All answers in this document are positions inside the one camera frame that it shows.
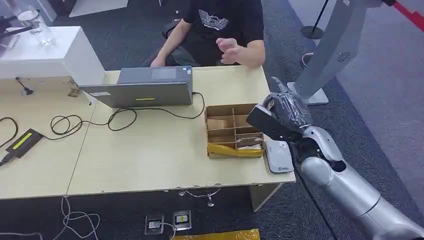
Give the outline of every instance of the white cable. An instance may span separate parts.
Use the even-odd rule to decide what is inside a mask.
[[[65,199],[66,204],[67,204],[67,214],[65,214],[65,210],[64,210],[64,199]],[[72,232],[75,233],[80,239],[85,239],[88,236],[90,236],[91,234],[94,234],[94,238],[96,240],[99,240],[99,238],[97,237],[97,233],[96,233],[96,230],[97,230],[97,228],[100,225],[100,216],[98,214],[95,214],[95,213],[87,214],[87,213],[85,213],[83,211],[71,211],[71,205],[69,204],[69,201],[68,201],[68,199],[66,197],[62,197],[62,200],[61,200],[61,203],[60,203],[60,209],[61,209],[62,215],[63,215],[63,220],[62,220],[63,228],[59,232],[59,234],[57,234],[57,236],[55,238],[53,238],[53,240],[58,239],[59,236],[62,235],[62,233],[66,229],[72,230]],[[97,224],[96,224],[95,227],[94,227],[93,221],[90,218],[90,216],[96,216],[97,217]],[[93,229],[93,231],[91,231],[89,234],[87,234],[85,236],[81,236],[77,231],[75,231],[75,229],[73,229],[72,227],[68,226],[69,221],[71,221],[71,220],[77,220],[77,219],[81,219],[81,218],[87,218],[88,221],[90,222],[90,225],[91,225],[92,229]],[[39,232],[28,233],[28,234],[16,233],[16,232],[0,232],[0,235],[15,235],[15,236],[33,236],[33,235],[38,235],[39,238],[40,238],[40,240],[43,240],[43,236]]]
[[[43,240],[43,236],[39,232],[33,232],[33,233],[16,233],[16,232],[0,232],[0,235],[15,235],[15,236],[34,236],[38,235],[40,237],[40,240]]]
[[[174,240],[174,238],[175,238],[175,233],[177,232],[177,227],[175,227],[175,226],[174,226],[174,225],[172,225],[172,224],[166,223],[166,222],[159,223],[159,225],[168,225],[168,226],[171,226],[171,227],[172,227],[172,229],[173,229],[173,235],[172,235],[172,237],[171,237],[171,239],[170,239],[170,240]]]
[[[64,199],[66,200],[66,204],[67,204],[67,214],[65,214],[65,211],[64,211]],[[62,201],[60,203],[60,210],[62,211],[62,215],[63,215],[62,223],[63,223],[64,226],[63,226],[62,230],[59,232],[59,234],[55,238],[53,238],[53,240],[58,239],[58,237],[60,235],[62,235],[62,233],[65,231],[65,229],[72,230],[72,232],[75,233],[80,239],[85,239],[88,236],[90,236],[91,234],[94,234],[94,238],[96,240],[99,240],[99,238],[97,237],[97,233],[96,233],[96,230],[100,225],[100,216],[98,214],[95,214],[95,213],[87,214],[83,211],[72,211],[71,212],[71,205],[69,204],[69,201],[66,197],[62,197]],[[77,216],[77,217],[71,217],[72,215],[75,215],[75,214],[82,214],[82,215]],[[97,225],[95,227],[94,227],[93,221],[90,218],[90,216],[96,216],[97,217]],[[85,236],[81,236],[72,227],[68,226],[68,224],[69,224],[69,221],[71,221],[71,220],[77,220],[77,219],[84,218],[84,217],[86,217],[88,219],[88,221],[90,222],[90,225],[91,225],[93,231],[91,231],[89,234],[87,234]]]
[[[213,195],[217,194],[220,190],[221,190],[221,188],[218,188],[218,190],[216,190],[212,193],[204,194],[204,195],[193,194],[193,193],[189,192],[187,189],[185,190],[185,192],[190,194],[191,196],[193,196],[195,198],[209,198],[209,197],[212,197]]]

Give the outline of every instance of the laptop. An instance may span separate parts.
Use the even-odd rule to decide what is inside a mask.
[[[79,85],[111,108],[191,105],[191,66],[122,68],[115,85]]]

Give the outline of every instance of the white panel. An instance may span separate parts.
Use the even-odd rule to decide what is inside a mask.
[[[67,76],[69,76],[68,70],[61,60],[0,62],[0,80],[15,77],[43,78]]]
[[[79,85],[100,85],[105,78],[105,69],[82,28],[70,46],[64,64]]]

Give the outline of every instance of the white device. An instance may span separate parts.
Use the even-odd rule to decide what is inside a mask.
[[[269,170],[275,174],[293,172],[292,154],[285,141],[265,141]]]

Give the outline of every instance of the gray carpet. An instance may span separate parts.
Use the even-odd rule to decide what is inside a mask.
[[[61,17],[56,25],[81,25],[107,70],[136,67],[163,43],[159,34],[161,27],[174,17],[175,10],[183,8],[184,3],[183,0],[169,0],[159,8],[154,0],[130,0],[128,8],[71,19]],[[300,56],[315,46],[300,35],[302,25],[287,0],[263,0],[263,8],[267,49],[265,73],[294,81],[302,71]],[[330,104],[311,107],[315,124],[331,130],[347,161],[389,202],[424,226],[424,217],[339,82],[333,79],[324,90]],[[309,187],[325,215],[332,216],[329,222],[339,239],[363,239],[354,223],[344,217],[330,199],[316,187],[310,184]],[[74,210],[100,214],[98,236],[102,240],[168,239],[170,229],[163,235],[143,236],[144,217],[162,212],[170,222],[172,211],[180,209],[192,210],[193,229],[179,232],[179,235],[259,228],[262,240],[331,239],[300,183],[285,184],[257,213],[252,213],[246,187],[224,188],[214,198],[214,208],[207,207],[202,199],[179,197],[175,191],[69,199]],[[61,229],[60,199],[57,197],[4,200],[1,201],[1,215],[0,232],[41,231],[45,239],[51,239]],[[86,220],[72,224],[87,230]],[[67,230],[61,239],[76,237]]]

